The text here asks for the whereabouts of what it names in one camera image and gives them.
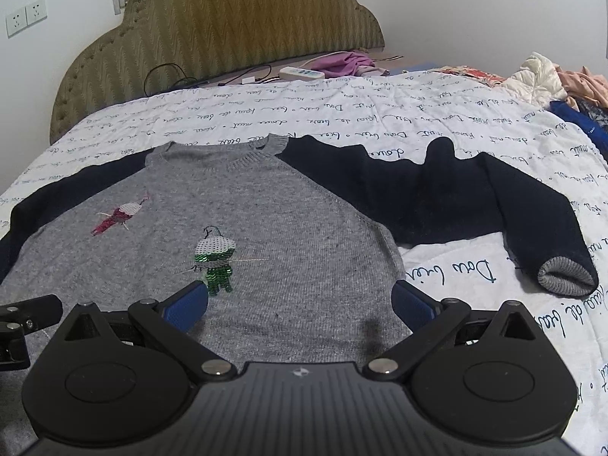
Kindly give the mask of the grey navy raglan sweater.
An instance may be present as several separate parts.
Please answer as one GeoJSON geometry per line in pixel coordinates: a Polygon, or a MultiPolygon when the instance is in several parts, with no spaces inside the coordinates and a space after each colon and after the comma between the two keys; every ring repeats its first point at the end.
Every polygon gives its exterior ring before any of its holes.
{"type": "Polygon", "coordinates": [[[491,155],[460,160],[447,138],[422,164],[310,136],[167,143],[17,205],[1,295],[114,310],[199,279],[211,301],[198,339],[231,363],[365,363],[406,334],[389,298],[400,248],[495,233],[545,290],[597,289],[569,201],[491,155]]]}

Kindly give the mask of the white script print quilt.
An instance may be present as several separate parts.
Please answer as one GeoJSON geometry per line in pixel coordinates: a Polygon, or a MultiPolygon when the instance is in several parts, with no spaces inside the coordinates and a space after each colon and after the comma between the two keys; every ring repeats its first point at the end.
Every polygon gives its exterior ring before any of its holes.
{"type": "Polygon", "coordinates": [[[607,165],[582,130],[443,73],[226,85],[91,114],[1,198],[1,299],[103,310],[209,286],[236,366],[363,364],[409,334],[404,280],[517,299],[575,380],[565,437],[607,451],[607,165]]]}

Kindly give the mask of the red floral fabric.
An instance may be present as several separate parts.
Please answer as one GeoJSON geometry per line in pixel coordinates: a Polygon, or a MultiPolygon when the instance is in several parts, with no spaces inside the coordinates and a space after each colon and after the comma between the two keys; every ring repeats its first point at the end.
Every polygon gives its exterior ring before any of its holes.
{"type": "Polygon", "coordinates": [[[506,80],[505,77],[500,75],[485,72],[469,66],[445,66],[436,68],[435,72],[467,77],[476,80],[481,84],[485,84],[488,87],[496,87],[506,80]]]}

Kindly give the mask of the blue garment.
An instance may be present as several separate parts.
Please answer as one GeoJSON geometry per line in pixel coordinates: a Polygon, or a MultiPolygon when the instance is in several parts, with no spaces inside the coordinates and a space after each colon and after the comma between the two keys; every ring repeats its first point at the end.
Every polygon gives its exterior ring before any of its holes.
{"type": "Polygon", "coordinates": [[[602,154],[604,160],[607,160],[607,119],[602,122],[597,122],[592,117],[585,113],[576,111],[563,101],[551,101],[549,110],[563,119],[564,122],[572,122],[589,137],[595,148],[602,154]]]}

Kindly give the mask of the purple garment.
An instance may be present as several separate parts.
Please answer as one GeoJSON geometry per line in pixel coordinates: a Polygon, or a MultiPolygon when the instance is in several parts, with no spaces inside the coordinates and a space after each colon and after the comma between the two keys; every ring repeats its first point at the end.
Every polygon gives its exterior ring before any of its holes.
{"type": "Polygon", "coordinates": [[[323,72],[326,78],[388,75],[388,70],[378,67],[369,55],[354,51],[324,55],[310,62],[307,67],[323,72]]]}

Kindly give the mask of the white power strip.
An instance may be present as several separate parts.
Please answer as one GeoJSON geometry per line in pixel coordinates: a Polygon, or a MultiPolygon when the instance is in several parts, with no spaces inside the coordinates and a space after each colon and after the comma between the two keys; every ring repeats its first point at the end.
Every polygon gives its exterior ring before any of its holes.
{"type": "Polygon", "coordinates": [[[309,70],[300,67],[285,66],[279,70],[278,76],[281,80],[311,81],[325,79],[325,73],[317,70],[309,70]]]}

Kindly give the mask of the peach pink garment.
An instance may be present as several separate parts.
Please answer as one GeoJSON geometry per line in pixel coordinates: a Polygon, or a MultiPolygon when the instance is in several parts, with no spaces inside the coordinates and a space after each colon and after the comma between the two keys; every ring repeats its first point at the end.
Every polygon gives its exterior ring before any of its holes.
{"type": "Polygon", "coordinates": [[[583,66],[580,71],[556,67],[560,82],[569,96],[589,101],[595,106],[608,107],[608,81],[601,74],[594,74],[583,66]]]}

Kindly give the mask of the olive tufted headboard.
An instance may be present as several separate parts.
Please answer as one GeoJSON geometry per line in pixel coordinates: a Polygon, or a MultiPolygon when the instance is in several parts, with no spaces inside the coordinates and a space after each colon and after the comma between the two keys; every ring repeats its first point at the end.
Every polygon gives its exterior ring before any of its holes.
{"type": "Polygon", "coordinates": [[[358,0],[128,0],[122,22],[66,71],[49,140],[105,107],[168,90],[179,72],[210,79],[384,44],[378,20],[358,0]]]}

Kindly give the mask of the white double wall socket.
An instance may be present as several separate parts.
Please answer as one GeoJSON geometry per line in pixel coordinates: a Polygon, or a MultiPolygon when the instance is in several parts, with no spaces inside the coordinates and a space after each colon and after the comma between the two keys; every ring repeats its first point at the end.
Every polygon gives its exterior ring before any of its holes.
{"type": "Polygon", "coordinates": [[[6,35],[13,38],[23,30],[45,20],[48,17],[45,0],[36,0],[5,16],[6,35]]]}

